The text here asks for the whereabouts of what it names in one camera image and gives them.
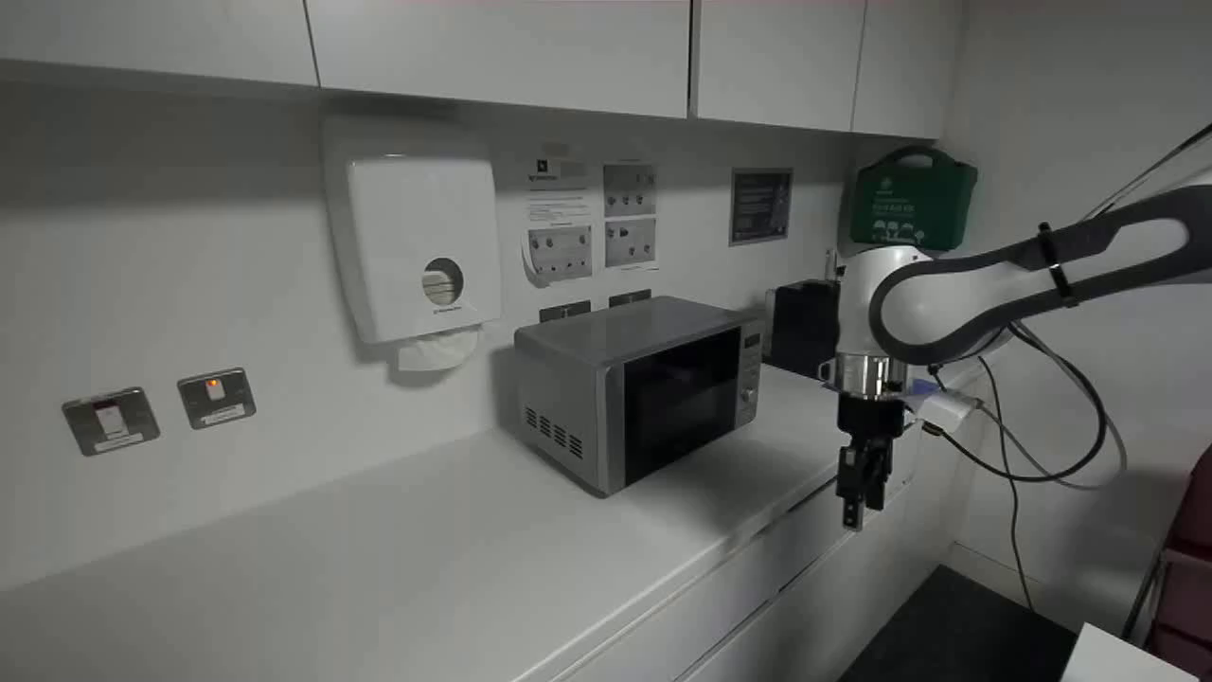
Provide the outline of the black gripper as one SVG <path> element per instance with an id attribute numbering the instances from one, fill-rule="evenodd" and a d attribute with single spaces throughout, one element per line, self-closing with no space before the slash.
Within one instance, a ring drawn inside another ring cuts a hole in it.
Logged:
<path id="1" fill-rule="evenodd" d="M 887 502 L 890 454 L 895 438 L 905 432 L 901 403 L 838 403 L 838 427 L 848 436 L 842 446 L 842 478 L 838 497 L 845 502 L 845 526 L 858 529 L 868 522 L 868 508 Z"/>

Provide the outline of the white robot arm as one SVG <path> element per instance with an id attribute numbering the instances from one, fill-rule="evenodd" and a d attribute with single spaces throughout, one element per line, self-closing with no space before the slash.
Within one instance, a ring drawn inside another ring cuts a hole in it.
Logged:
<path id="1" fill-rule="evenodd" d="M 1206 267 L 1206 174 L 1068 228 L 1041 224 L 1023 243 L 968 257 L 929 257 L 916 248 L 848 257 L 838 291 L 842 339 L 821 363 L 821 383 L 838 393 L 838 427 L 848 436 L 838 457 L 842 522 L 858 529 L 863 510 L 882 503 L 914 368 L 980 355 L 1023 320 Z"/>

